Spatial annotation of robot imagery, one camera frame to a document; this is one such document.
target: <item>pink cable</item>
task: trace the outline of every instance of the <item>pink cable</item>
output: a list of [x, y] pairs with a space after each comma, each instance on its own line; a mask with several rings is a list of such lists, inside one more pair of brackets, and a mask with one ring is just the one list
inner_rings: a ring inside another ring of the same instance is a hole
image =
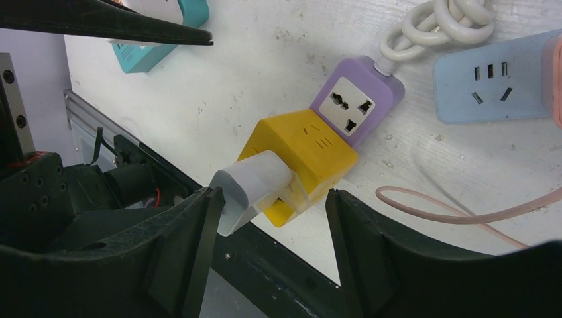
[[[401, 193], [405, 193], [405, 194], [409, 194], [409, 195], [414, 195], [416, 197], [419, 197], [421, 199], [424, 199], [428, 202], [431, 202], [433, 204], [436, 204], [450, 212], [453, 212], [457, 215], [459, 215], [458, 217], [453, 217], [453, 216], [449, 216], [449, 215], [439, 215], [439, 214], [434, 214], [434, 213], [429, 213], [426, 211], [422, 211], [419, 209], [414, 209], [413, 207], [408, 207], [407, 205], [403, 205], [401, 203], [398, 203], [392, 199], [389, 199], [388, 197], [386, 197], [385, 195], [382, 194], [382, 192], [385, 191], [395, 191], [395, 192], [401, 192]], [[441, 222], [441, 223], [448, 223], [448, 224], [460, 224], [460, 225], [479, 225], [482, 228], [486, 229], [487, 231], [491, 232], [492, 234], [500, 237], [501, 239], [517, 246], [518, 248], [526, 248], [528, 247], [526, 244], [521, 243], [507, 235], [505, 235], [504, 233], [501, 233], [500, 231], [494, 229], [493, 227], [491, 227], [490, 225], [487, 225], [485, 223], [491, 223], [491, 222], [497, 222], [497, 221], [502, 221], [502, 220], [506, 220], [506, 219], [511, 219], [512, 217], [518, 217], [520, 215], [526, 214], [526, 213], [530, 213], [532, 211], [535, 211], [537, 209], [540, 209], [542, 207], [546, 207], [548, 205], [551, 205], [552, 203], [558, 202], [562, 199], [562, 188], [553, 191], [547, 195], [544, 195], [543, 197], [540, 197], [538, 199], [535, 199], [533, 201], [518, 205], [516, 207], [512, 207], [509, 209], [505, 209], [499, 212], [495, 212], [495, 213], [490, 213], [490, 214], [486, 214], [486, 215], [474, 215], [474, 213], [470, 213], [471, 216], [467, 216], [464, 212], [444, 203], [441, 202], [439, 200], [436, 200], [432, 197], [429, 197], [425, 194], [422, 194], [420, 192], [416, 192], [416, 191], [412, 191], [412, 190], [408, 190], [408, 189], [404, 189], [402, 187], [390, 187], [390, 186], [386, 186], [386, 187], [380, 187], [375, 191], [375, 195], [377, 198], [379, 198], [379, 200], [385, 202], [386, 204], [390, 205], [391, 207], [394, 207], [398, 210], [401, 210], [402, 212], [405, 212], [407, 214], [416, 216], [416, 217], [420, 217], [422, 219], [426, 219], [426, 220], [430, 220], [430, 221], [437, 221], [437, 222]]]

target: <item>white wall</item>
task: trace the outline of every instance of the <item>white wall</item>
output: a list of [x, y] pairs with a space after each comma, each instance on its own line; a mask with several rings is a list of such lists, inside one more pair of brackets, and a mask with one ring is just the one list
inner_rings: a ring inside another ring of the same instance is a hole
[[71, 86], [63, 36], [0, 29], [0, 52], [11, 54], [35, 148], [78, 163], [62, 95]]

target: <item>purple power strip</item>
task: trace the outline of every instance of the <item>purple power strip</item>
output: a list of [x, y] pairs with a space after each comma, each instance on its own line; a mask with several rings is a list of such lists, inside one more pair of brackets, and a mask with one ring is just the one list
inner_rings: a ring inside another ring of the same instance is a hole
[[342, 60], [310, 106], [356, 148], [404, 97], [404, 85], [384, 76], [368, 56]]

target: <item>black cable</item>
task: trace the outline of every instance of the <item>black cable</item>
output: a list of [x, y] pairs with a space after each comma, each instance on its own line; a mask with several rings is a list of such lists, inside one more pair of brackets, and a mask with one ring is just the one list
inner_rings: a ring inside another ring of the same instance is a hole
[[114, 156], [117, 156], [115, 149], [113, 149], [106, 141], [103, 139], [103, 127], [98, 127], [95, 134], [95, 144], [93, 147], [93, 158], [89, 164], [86, 166], [91, 166], [99, 159], [99, 152], [101, 150], [101, 145], [104, 145]]

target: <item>yellow plug adapter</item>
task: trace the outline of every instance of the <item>yellow plug adapter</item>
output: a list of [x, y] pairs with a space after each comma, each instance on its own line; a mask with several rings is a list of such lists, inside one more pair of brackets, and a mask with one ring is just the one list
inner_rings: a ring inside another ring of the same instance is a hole
[[[358, 158], [357, 153], [310, 109], [260, 120], [238, 161], [265, 150], [273, 151], [298, 175], [312, 203], [325, 197]], [[294, 211], [277, 199], [263, 212], [273, 225], [281, 227], [302, 211]]]

